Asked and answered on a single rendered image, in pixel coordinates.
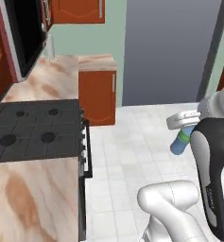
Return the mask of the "orange base cupboard door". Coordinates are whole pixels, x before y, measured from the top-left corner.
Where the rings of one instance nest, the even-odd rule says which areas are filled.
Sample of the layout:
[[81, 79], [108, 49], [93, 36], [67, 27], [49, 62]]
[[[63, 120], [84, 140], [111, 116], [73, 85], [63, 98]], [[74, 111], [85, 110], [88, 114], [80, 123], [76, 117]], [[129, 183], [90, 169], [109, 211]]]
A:
[[80, 71], [78, 73], [78, 99], [85, 118], [91, 126], [115, 124], [115, 92], [112, 91], [115, 71]]

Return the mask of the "black oven front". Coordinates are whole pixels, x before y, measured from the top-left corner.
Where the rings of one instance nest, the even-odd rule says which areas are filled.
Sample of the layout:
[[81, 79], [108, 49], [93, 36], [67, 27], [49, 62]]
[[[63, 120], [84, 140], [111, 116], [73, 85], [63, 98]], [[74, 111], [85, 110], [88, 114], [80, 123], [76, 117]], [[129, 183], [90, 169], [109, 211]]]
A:
[[84, 111], [79, 111], [79, 175], [78, 175], [78, 241], [86, 240], [86, 202], [85, 202], [85, 150], [86, 145], [84, 144], [85, 140], [85, 119]]

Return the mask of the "black gas hob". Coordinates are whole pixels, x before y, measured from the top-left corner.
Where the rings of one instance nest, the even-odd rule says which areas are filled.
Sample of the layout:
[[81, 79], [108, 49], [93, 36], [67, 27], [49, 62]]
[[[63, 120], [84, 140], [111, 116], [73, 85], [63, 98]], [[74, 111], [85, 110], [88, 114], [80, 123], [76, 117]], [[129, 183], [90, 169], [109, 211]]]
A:
[[0, 163], [77, 157], [80, 134], [76, 99], [0, 105]]

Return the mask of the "black microwave oven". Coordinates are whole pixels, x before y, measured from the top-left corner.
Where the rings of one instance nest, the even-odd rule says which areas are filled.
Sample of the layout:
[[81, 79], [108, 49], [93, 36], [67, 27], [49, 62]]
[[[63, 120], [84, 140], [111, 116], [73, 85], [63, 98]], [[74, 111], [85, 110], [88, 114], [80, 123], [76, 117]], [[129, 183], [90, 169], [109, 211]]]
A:
[[27, 79], [45, 46], [41, 0], [0, 0], [16, 81]]

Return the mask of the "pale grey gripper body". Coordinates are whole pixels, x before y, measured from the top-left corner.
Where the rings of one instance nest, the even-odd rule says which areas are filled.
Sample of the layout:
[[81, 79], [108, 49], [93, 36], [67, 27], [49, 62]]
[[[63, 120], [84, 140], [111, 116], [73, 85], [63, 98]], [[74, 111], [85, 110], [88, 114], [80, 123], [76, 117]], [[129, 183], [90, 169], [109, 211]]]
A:
[[178, 130], [188, 126], [194, 126], [199, 122], [200, 113], [197, 110], [178, 112], [166, 118], [167, 127], [170, 130]]

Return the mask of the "orange wall cupboard door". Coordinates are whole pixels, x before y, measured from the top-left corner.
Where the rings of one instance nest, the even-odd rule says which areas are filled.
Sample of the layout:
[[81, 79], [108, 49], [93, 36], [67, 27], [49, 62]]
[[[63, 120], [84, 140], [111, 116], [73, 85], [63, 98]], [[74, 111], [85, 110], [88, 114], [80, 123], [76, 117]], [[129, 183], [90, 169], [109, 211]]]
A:
[[99, 0], [51, 0], [52, 20], [54, 24], [104, 24], [99, 18]]

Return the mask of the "blue bottle with green band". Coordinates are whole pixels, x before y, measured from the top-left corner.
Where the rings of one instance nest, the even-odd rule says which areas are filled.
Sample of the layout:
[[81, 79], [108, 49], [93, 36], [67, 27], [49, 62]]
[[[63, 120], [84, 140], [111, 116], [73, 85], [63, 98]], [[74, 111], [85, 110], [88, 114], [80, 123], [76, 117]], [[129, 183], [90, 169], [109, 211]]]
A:
[[190, 143], [190, 135], [194, 126], [185, 127], [178, 132], [174, 142], [170, 146], [170, 151], [174, 155], [181, 155]]

